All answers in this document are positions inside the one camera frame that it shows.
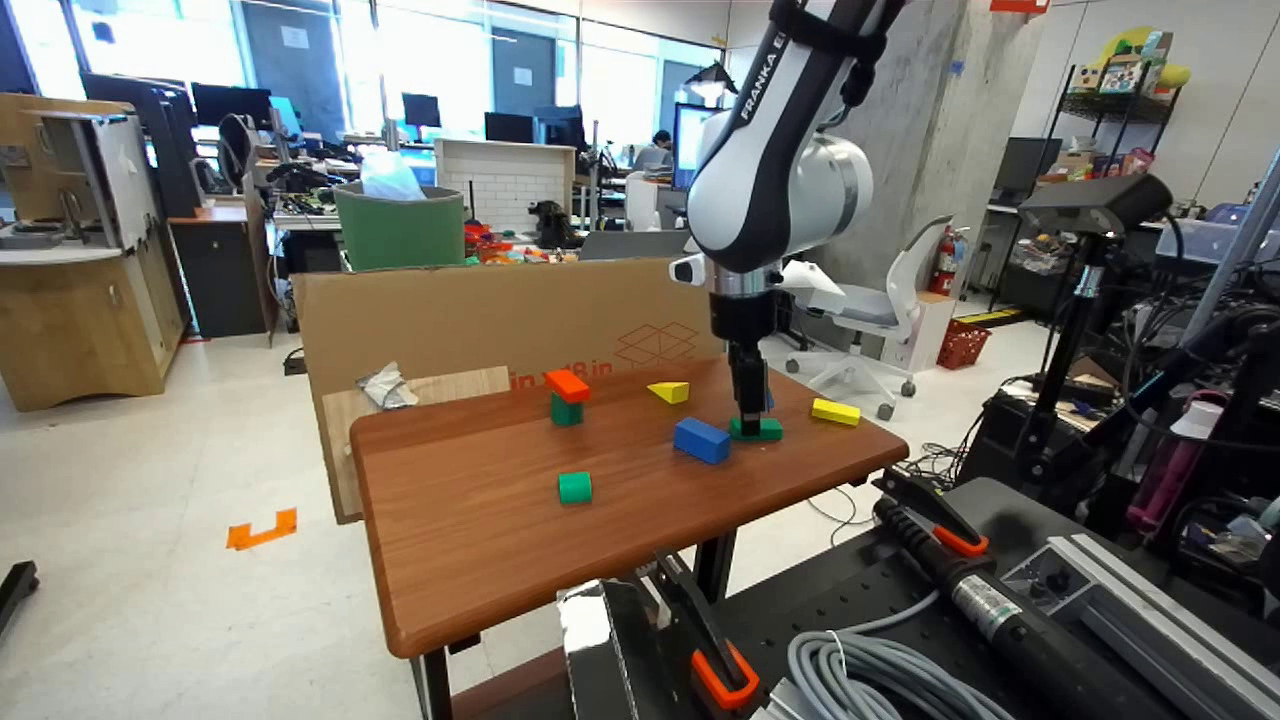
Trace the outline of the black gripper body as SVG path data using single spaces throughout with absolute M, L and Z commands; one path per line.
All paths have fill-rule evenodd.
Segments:
M 775 298 L 707 298 L 710 338 L 722 345 L 755 345 L 775 333 Z

